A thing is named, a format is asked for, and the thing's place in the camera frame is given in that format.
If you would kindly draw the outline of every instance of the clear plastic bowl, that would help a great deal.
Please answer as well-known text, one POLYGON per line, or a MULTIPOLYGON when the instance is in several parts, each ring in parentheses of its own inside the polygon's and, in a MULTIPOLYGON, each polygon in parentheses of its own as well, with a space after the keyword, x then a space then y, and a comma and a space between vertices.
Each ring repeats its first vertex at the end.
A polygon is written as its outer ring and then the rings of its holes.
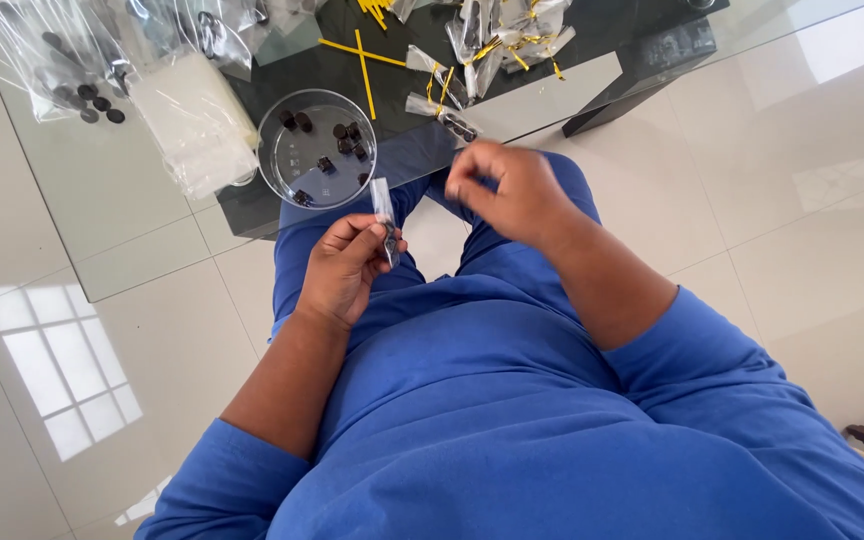
POLYGON ((302 90, 282 98, 259 124, 258 162, 262 177, 283 201, 300 208, 328 211, 353 201, 369 189, 376 172, 378 142, 372 123, 365 112, 343 95, 329 90, 302 90), (286 129, 280 113, 289 111, 293 116, 305 113, 313 129, 286 129), (360 139, 367 157, 358 159, 353 153, 339 152, 338 140, 332 130, 337 124, 359 126, 360 139), (334 170, 325 173, 319 169, 319 159, 326 157, 334 170), (368 181, 359 185, 359 176, 368 175, 368 181), (309 196, 300 204, 294 199, 299 191, 309 196))

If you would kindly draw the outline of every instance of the glass table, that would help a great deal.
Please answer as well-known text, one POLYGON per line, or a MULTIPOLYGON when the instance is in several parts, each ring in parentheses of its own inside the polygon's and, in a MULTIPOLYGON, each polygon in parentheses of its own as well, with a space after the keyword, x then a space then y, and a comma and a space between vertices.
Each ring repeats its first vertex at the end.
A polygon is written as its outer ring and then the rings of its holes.
MULTIPOLYGON (((318 38, 403 59, 414 43, 454 62, 445 25, 453 6, 425 5, 382 31, 354 2, 329 0, 256 53, 250 81, 227 77, 258 125, 282 96, 339 92, 368 109, 357 55, 318 38)), ((577 36, 528 72, 500 71, 486 99, 466 110, 486 137, 515 141, 559 123, 566 137, 615 120, 693 69, 864 7, 864 0, 575 0, 565 24, 577 36)), ((376 175, 399 186, 451 164, 454 139, 430 117, 405 112, 427 74, 370 61, 379 152, 376 175)), ((0 52, 0 93, 30 169, 90 302, 108 298, 251 241, 273 240, 282 201, 261 176, 204 200, 187 200, 135 110, 126 122, 37 123, 0 52)))

